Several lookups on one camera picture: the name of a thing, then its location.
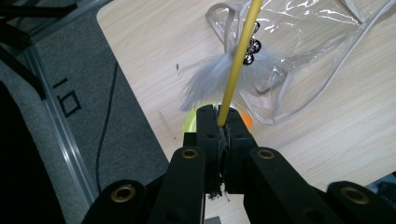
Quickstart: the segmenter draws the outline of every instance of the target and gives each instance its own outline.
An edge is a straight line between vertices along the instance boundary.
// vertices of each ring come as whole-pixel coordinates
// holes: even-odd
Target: bolt hole
[[[184,159],[194,159],[198,156],[198,152],[195,149],[185,149],[181,152],[181,156]]]
[[[274,152],[268,150],[268,149],[260,149],[257,154],[259,155],[259,157],[261,157],[262,159],[267,159],[267,160],[271,160],[275,157]]]
[[[363,192],[352,187],[346,186],[341,188],[341,193],[353,203],[367,204],[370,202],[369,198]]]
[[[324,216],[318,211],[309,211],[305,213],[305,216],[313,223],[323,223]]]
[[[115,203],[126,203],[131,200],[136,190],[131,185],[120,186],[111,193],[111,199]]]

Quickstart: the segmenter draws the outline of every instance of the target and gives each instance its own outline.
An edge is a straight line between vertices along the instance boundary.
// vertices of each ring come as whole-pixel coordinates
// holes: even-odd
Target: black bead
[[[262,43],[260,42],[260,40],[253,39],[250,52],[256,54],[260,52],[260,49],[262,49]]]
[[[244,59],[244,65],[251,65],[254,62],[253,54],[247,53]]]

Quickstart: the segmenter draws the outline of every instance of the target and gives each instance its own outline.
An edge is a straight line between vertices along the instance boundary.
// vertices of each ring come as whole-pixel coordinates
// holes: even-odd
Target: orange object
[[[251,126],[253,125],[253,119],[247,113],[240,113],[240,115],[247,128],[250,129]]]

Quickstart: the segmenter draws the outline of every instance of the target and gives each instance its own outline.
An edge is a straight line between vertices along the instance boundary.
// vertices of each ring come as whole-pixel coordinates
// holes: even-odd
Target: brass screw hole
[[[275,157],[274,152],[267,150],[267,149],[260,149],[257,152],[257,155],[262,158],[262,159],[266,159],[266,160],[271,160]]]
[[[367,195],[365,195],[360,190],[348,186],[343,187],[340,190],[343,196],[352,201],[353,203],[367,204],[370,202],[370,199],[367,197]]]
[[[136,190],[132,185],[124,185],[115,189],[111,193],[111,200],[115,203],[126,203],[136,194]]]
[[[185,149],[181,152],[181,156],[184,159],[194,159],[198,156],[198,151],[195,149]]]

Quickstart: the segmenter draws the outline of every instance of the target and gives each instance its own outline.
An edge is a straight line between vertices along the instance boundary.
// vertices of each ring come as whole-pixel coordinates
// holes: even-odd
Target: clear plastic bag
[[[261,28],[254,35],[261,41],[262,50],[253,64],[242,68],[236,87],[241,98],[235,97],[233,102],[248,108],[255,119],[266,124],[274,125],[295,115],[326,89],[348,54],[394,2],[264,1],[257,19]],[[197,89],[208,91],[188,99],[185,108],[210,97],[219,101],[249,4],[219,3],[207,11],[206,18],[225,53],[196,64],[203,67],[202,72],[191,79],[187,94],[193,95]]]

